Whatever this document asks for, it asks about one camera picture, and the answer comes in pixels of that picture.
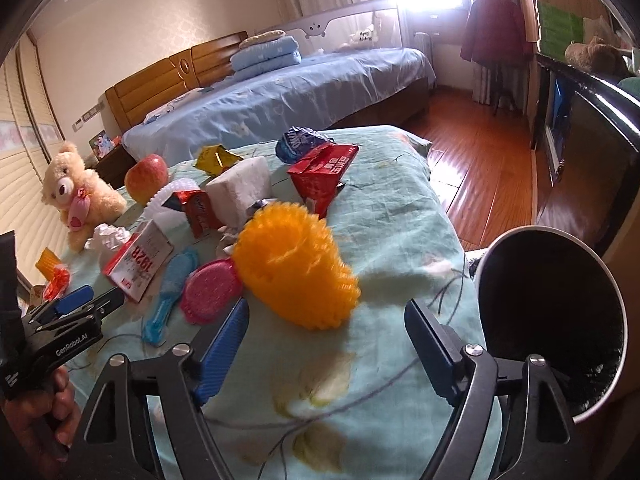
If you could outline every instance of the hand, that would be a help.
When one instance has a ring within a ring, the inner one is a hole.
[[[27,392],[14,400],[7,400],[2,405],[4,416],[14,430],[16,438],[47,479],[56,478],[60,474],[63,462],[46,451],[47,447],[33,429],[34,421],[47,413],[60,420],[55,438],[65,446],[69,446],[73,441],[80,422],[80,408],[75,402],[76,391],[69,382],[66,369],[60,367],[55,370],[52,380],[55,394],[42,390]]]

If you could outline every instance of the screw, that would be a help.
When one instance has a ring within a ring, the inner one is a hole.
[[[484,350],[482,349],[482,347],[475,343],[469,343],[468,345],[465,346],[465,352],[468,353],[469,355],[473,355],[476,357],[479,355],[482,355],[483,351]]]
[[[111,359],[109,359],[109,364],[111,366],[120,366],[124,364],[124,355],[122,354],[116,354],[114,356],[111,356]]]
[[[538,354],[530,355],[529,356],[529,361],[531,361],[531,364],[535,365],[535,366],[544,366],[544,365],[546,365],[545,358],[543,358],[542,355],[538,355]]]
[[[189,345],[187,345],[187,343],[180,343],[180,344],[177,344],[176,346],[174,346],[171,349],[171,352],[174,355],[177,355],[178,357],[181,357],[183,355],[187,355],[189,353],[189,350],[191,350],[191,348],[189,348]]]

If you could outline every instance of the red jacket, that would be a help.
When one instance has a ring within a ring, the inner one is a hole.
[[[483,65],[520,65],[531,53],[520,7],[511,0],[473,2],[460,50],[462,59]]]

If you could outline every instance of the red apple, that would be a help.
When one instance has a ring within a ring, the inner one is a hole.
[[[124,186],[139,204],[146,205],[169,182],[169,171],[160,155],[148,155],[127,171]]]

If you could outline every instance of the picture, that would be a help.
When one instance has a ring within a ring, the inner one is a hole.
[[[98,160],[104,158],[104,156],[115,147],[115,144],[104,130],[91,139],[89,145]]]

